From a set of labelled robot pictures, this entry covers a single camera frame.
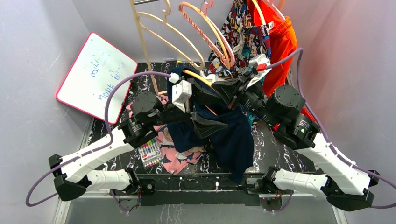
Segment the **orange hanger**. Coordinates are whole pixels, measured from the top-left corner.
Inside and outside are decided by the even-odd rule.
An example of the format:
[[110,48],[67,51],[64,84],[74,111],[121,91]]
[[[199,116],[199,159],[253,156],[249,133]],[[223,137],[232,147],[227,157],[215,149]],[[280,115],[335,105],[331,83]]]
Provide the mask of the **orange hanger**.
[[[182,80],[186,80],[189,78],[194,78],[200,85],[202,85],[205,89],[211,91],[212,93],[218,94],[212,88],[212,81],[208,80],[199,74],[197,74],[192,69],[182,68],[181,73],[179,74]],[[220,103],[212,104],[212,105],[192,105],[195,107],[195,111],[197,114],[204,118],[215,118],[220,116],[226,116],[233,112],[232,109],[228,109],[226,103],[222,100]]]

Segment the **navy blue shorts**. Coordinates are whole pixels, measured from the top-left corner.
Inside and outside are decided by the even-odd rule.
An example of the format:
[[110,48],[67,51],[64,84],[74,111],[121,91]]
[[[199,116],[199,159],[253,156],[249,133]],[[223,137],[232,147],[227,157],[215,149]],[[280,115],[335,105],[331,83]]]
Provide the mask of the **navy blue shorts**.
[[187,121],[168,124],[176,150],[184,152],[195,146],[211,145],[219,164],[230,172],[231,180],[241,183],[246,169],[253,166],[255,144],[248,119],[240,108],[228,109],[223,100],[211,104],[206,99],[203,105],[193,102],[199,116],[227,124],[227,128],[199,138]]

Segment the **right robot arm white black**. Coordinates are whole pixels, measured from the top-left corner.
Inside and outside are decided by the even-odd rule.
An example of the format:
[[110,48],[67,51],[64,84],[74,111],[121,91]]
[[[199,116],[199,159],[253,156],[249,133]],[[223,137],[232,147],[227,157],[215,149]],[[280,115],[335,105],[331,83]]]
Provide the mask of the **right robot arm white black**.
[[255,90],[244,79],[217,81],[212,88],[229,108],[243,105],[269,127],[275,127],[274,136],[280,142],[323,170],[323,174],[318,175],[270,167],[262,182],[255,185],[257,189],[269,193],[300,191],[324,197],[331,205],[344,211],[372,206],[374,194],[369,187],[376,185],[378,179],[341,160],[340,153],[331,149],[331,144],[325,140],[319,125],[302,114],[305,99],[295,88],[281,85],[270,97]]

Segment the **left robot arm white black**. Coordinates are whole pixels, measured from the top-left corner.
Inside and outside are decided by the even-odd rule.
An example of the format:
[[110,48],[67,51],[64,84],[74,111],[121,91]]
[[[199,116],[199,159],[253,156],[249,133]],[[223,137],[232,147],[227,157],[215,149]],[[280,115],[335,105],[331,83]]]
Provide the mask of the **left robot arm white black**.
[[180,105],[163,104],[151,92],[140,93],[131,105],[132,116],[109,131],[105,137],[74,154],[51,156],[49,164],[60,199],[71,201],[88,191],[96,190],[140,194],[145,185],[133,170],[100,171],[98,166],[147,144],[158,135],[156,126],[187,121],[200,138],[226,128],[225,123],[205,119],[198,114],[192,99],[195,96],[209,95],[209,92],[202,88],[193,91],[193,86],[194,80],[183,80],[176,85],[182,97]]

